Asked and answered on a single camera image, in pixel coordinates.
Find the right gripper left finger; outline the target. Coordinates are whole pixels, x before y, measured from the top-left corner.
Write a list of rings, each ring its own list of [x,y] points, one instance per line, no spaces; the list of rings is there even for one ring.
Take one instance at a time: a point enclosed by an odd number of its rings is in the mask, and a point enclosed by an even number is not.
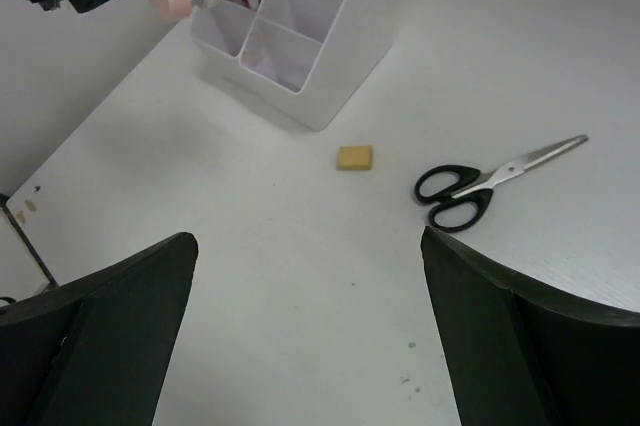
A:
[[[149,425],[198,257],[175,234],[115,265],[1,303],[4,425]]]

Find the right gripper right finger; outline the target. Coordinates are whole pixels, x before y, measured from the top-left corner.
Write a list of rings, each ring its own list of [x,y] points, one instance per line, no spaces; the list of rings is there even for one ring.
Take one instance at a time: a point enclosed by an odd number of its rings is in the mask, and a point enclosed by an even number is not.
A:
[[[421,251],[462,424],[638,424],[638,313],[557,289],[431,227]]]

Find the black handled scissors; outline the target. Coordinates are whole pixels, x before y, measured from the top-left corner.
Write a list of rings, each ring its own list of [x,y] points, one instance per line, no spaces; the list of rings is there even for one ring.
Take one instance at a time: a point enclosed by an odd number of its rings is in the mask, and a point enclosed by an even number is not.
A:
[[[492,201],[496,186],[538,168],[574,150],[588,140],[589,137],[585,134],[568,138],[516,157],[489,172],[482,172],[465,165],[440,165],[419,177],[413,188],[413,197],[420,205],[432,205],[427,215],[427,222],[431,227],[448,234],[464,232],[482,219]],[[453,175],[456,181],[441,191],[424,195],[422,192],[424,183],[431,177],[441,174]],[[472,204],[475,208],[474,216],[465,223],[444,226],[437,221],[439,214],[464,204]]]

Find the yellow eraser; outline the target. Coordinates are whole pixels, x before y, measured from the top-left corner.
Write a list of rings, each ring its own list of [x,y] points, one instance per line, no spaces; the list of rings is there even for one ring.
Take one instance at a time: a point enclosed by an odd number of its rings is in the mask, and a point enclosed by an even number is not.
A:
[[[373,147],[341,146],[338,151],[336,167],[342,171],[369,171],[373,166]]]

